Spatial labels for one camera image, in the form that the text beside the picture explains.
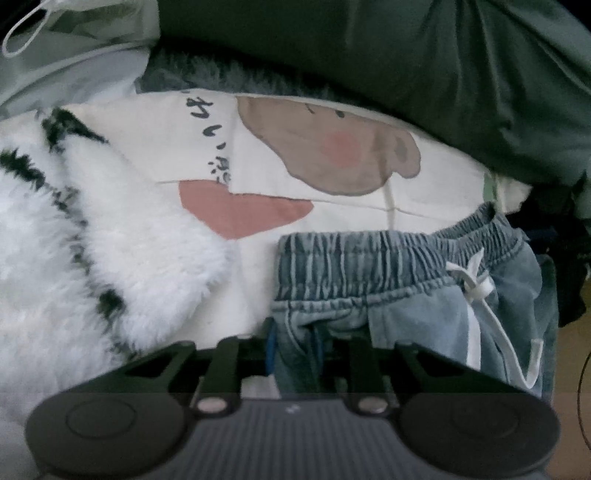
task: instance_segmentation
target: wooden surface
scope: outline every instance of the wooden surface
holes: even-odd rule
[[[557,480],[591,479],[591,452],[583,441],[577,419],[576,392],[583,363],[591,351],[591,282],[583,287],[589,309],[578,321],[559,330],[554,408],[560,416],[561,439],[548,467]],[[591,438],[591,361],[585,372],[581,411],[587,437]]]

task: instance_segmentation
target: white drawstring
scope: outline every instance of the white drawstring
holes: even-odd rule
[[[457,272],[464,281],[464,296],[469,304],[469,308],[472,308],[470,304],[474,301],[481,302],[484,307],[486,312],[484,320],[490,327],[494,336],[494,341],[504,357],[508,370],[508,381],[519,388],[529,390],[535,385],[536,380],[538,380],[538,375],[540,374],[540,363],[544,341],[541,339],[531,340],[530,362],[528,364],[527,373],[524,377],[511,340],[507,337],[505,329],[485,300],[486,297],[494,291],[495,285],[488,272],[484,272],[478,277],[478,268],[480,267],[480,262],[483,257],[484,248],[470,259],[467,268],[462,268],[459,265],[447,262],[446,269],[448,271]]]
[[[474,370],[480,371],[480,363],[482,362],[480,323],[478,323],[472,305],[468,303],[466,306],[468,310],[468,348],[466,352],[466,365]]]
[[[39,32],[41,31],[41,29],[43,27],[45,27],[45,24],[49,20],[49,16],[51,15],[52,9],[51,9],[51,7],[45,8],[45,6],[47,4],[52,3],[53,1],[54,0],[43,0],[33,10],[31,10],[24,17],[22,17],[17,23],[15,23],[14,26],[10,30],[8,30],[8,33],[4,36],[4,40],[2,40],[2,55],[4,55],[8,59],[11,59],[13,57],[19,56],[22,52],[24,52],[28,48],[28,46],[33,42],[33,40],[35,40],[35,38],[39,35]],[[39,23],[39,26],[37,27],[37,29],[35,29],[35,31],[31,34],[31,37],[18,50],[16,50],[16,51],[9,51],[8,50],[8,40],[10,40],[10,37],[12,37],[12,34],[16,31],[16,29],[18,27],[20,27],[29,18],[31,18],[39,10],[42,10],[42,9],[45,10],[45,17],[43,17],[43,20],[41,20],[41,22]]]

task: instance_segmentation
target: denim shorts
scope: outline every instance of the denim shorts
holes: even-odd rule
[[[363,336],[423,345],[548,397],[558,305],[554,265],[493,203],[432,235],[294,233],[280,239],[272,316],[283,394],[323,391],[317,343]]]

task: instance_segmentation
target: metal screw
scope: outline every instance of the metal screw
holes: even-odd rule
[[[221,413],[228,407],[228,402],[220,397],[202,398],[197,402],[197,409],[202,413]]]
[[[379,397],[365,397],[359,400],[357,406],[363,413],[377,415],[386,411],[388,402]]]

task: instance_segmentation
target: black stripe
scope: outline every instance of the black stripe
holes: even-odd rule
[[[113,316],[125,310],[125,302],[114,288],[104,291],[99,295],[97,311],[105,319],[112,320]]]
[[[41,121],[41,126],[45,130],[50,150],[54,148],[59,150],[59,143],[68,135],[78,135],[103,144],[108,143],[105,137],[93,132],[78,120],[73,113],[63,108],[54,108],[51,115]]]
[[[31,158],[28,155],[19,155],[17,150],[2,150],[0,152],[0,167],[16,177],[33,184],[35,190],[45,185],[45,175],[41,170],[31,166]]]

